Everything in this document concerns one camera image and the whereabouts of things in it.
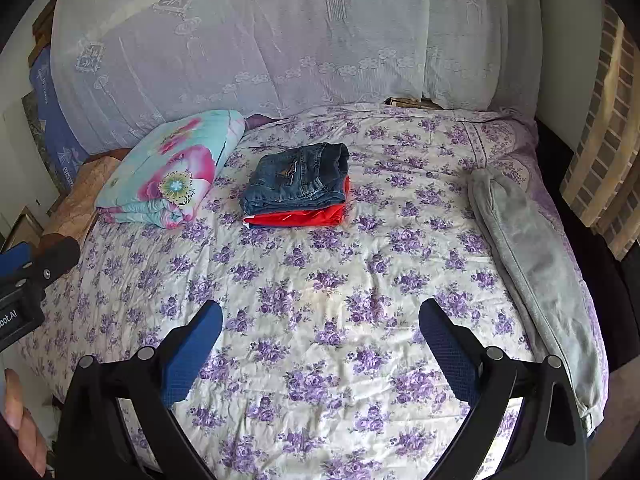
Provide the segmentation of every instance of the folded blanket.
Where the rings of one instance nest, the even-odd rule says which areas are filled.
[[[562,359],[591,433],[604,418],[606,393],[592,324],[561,235],[520,186],[496,170],[475,170],[468,193],[536,359]]]
[[[107,222],[169,229],[188,222],[243,133],[244,119],[232,110],[161,124],[124,158],[95,206]]]

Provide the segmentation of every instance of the human hand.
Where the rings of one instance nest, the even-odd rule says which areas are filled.
[[[22,403],[20,377],[11,368],[4,371],[6,397],[4,418],[18,436],[18,447],[36,472],[43,476],[47,468],[47,444],[38,430],[31,413]]]

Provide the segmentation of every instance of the red cloth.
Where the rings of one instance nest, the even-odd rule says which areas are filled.
[[[344,195],[347,196],[351,184],[349,177],[344,179]],[[269,227],[305,227],[317,225],[338,225],[344,218],[345,204],[335,204],[323,209],[308,211],[279,211],[265,213],[253,217],[245,217],[244,222],[249,225]]]

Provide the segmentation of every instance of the blue gripper pad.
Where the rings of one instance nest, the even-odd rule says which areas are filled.
[[[465,400],[471,407],[480,399],[476,385],[476,366],[466,354],[454,331],[468,330],[454,325],[436,300],[430,298],[420,306],[418,314],[420,332],[431,349],[453,394],[458,400]],[[464,336],[475,336],[468,331]]]
[[[215,301],[207,303],[206,314],[197,321],[179,350],[164,367],[160,396],[168,408],[187,397],[193,381],[222,332],[222,309]]]

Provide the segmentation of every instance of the mattress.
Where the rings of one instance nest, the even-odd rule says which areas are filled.
[[[261,156],[315,142],[350,150],[343,223],[245,228],[238,197]],[[535,143],[534,124],[513,114],[382,105],[313,108],[249,131],[192,223],[97,224],[79,265],[47,291],[45,322],[21,352],[63,400],[82,355],[106,362],[156,346],[211,298],[223,308],[223,333],[173,411],[217,478],[422,479],[468,405],[418,330],[420,304],[434,297],[483,345],[532,358],[466,177],[501,169],[562,232]],[[576,272],[606,383],[593,303]],[[481,476],[497,467],[518,402]],[[123,410],[153,464],[132,407]]]

